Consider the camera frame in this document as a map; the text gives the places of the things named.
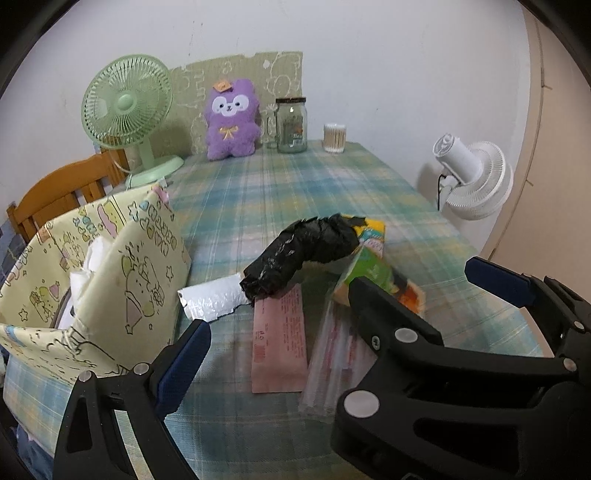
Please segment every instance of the yellow bow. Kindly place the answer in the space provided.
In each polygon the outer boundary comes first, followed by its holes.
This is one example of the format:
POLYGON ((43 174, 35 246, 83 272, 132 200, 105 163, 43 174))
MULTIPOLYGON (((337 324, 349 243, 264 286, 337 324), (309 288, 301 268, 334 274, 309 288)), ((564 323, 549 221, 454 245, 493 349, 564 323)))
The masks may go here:
POLYGON ((238 127, 220 127, 219 132, 221 134, 224 134, 224 140, 227 140, 228 138, 234 138, 234 135, 236 132, 238 132, 238 127))

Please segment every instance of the table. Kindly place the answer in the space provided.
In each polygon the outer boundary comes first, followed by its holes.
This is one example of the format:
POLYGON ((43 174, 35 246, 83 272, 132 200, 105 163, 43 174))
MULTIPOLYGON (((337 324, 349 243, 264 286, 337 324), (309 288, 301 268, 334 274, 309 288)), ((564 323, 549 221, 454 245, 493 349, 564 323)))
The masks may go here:
MULTIPOLYGON (((476 254, 458 231, 394 170, 359 144, 331 155, 264 147, 249 158, 190 158, 169 182, 171 205, 193 260, 188 284, 243 270, 292 221, 335 212, 386 223, 385 259, 422 286, 426 320, 446 345, 541 355, 517 309, 469 284, 476 254)), ((309 354, 335 277, 306 266, 302 282, 309 354)), ((330 425, 297 412, 298 394, 253 395, 249 306, 212 323, 212 347, 178 412, 166 424, 197 475, 210 479, 354 479, 330 450, 330 425)), ((181 314, 180 332, 189 321, 181 314)), ((11 360, 5 401, 43 448, 54 451, 70 387, 11 360)), ((139 478, 151 478, 125 414, 122 435, 139 478)))

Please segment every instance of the chair backrest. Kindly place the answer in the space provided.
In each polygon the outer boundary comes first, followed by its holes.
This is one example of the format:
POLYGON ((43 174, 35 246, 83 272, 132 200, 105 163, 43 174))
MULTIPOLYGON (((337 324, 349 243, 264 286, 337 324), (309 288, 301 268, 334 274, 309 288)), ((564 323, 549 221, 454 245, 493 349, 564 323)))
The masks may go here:
POLYGON ((123 150, 107 150, 87 160, 65 165, 39 180, 18 206, 13 202, 7 209, 15 231, 30 242, 46 221, 80 206, 76 190, 82 192, 88 203, 104 197, 101 179, 109 179, 114 187, 125 178, 113 159, 128 168, 123 150))

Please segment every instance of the pink paper bag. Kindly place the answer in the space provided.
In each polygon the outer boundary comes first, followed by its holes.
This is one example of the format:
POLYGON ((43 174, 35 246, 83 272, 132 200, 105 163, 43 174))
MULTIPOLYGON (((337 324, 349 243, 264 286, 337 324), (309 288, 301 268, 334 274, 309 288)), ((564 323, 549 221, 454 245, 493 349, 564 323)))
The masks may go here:
POLYGON ((301 392, 308 362, 301 286, 282 297, 255 302, 252 329, 252 392, 301 392))

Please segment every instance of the barcode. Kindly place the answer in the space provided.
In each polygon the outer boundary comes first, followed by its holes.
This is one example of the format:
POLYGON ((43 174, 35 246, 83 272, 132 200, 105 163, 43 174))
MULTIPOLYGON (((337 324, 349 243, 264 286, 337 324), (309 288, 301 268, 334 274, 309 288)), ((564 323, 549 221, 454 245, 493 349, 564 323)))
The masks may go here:
POLYGON ((253 350, 254 362, 261 363, 265 359, 265 345, 254 345, 253 350))

